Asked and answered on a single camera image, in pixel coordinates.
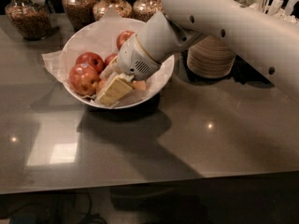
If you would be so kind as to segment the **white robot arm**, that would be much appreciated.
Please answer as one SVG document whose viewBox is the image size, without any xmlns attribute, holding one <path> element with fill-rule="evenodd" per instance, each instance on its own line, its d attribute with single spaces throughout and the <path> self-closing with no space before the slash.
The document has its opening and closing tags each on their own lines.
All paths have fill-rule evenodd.
<svg viewBox="0 0 299 224">
<path fill-rule="evenodd" d="M 176 52 L 208 35 L 217 37 L 293 99 L 299 99 L 299 28 L 234 0 L 161 0 L 156 12 L 121 47 L 102 74 L 107 83 L 96 101 L 114 105 Z"/>
</svg>

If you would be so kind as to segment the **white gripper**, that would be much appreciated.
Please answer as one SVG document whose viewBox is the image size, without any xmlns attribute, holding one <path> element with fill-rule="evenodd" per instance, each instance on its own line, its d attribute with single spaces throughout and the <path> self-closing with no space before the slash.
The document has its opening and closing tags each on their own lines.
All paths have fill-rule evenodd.
<svg viewBox="0 0 299 224">
<path fill-rule="evenodd" d="M 133 89 L 133 78 L 146 80 L 160 67 L 142 47 L 137 35 L 132 35 L 121 46 L 118 56 L 115 56 L 100 74 L 100 78 L 107 78 L 107 82 L 97 94 L 96 102 L 106 106 L 116 104 Z"/>
</svg>

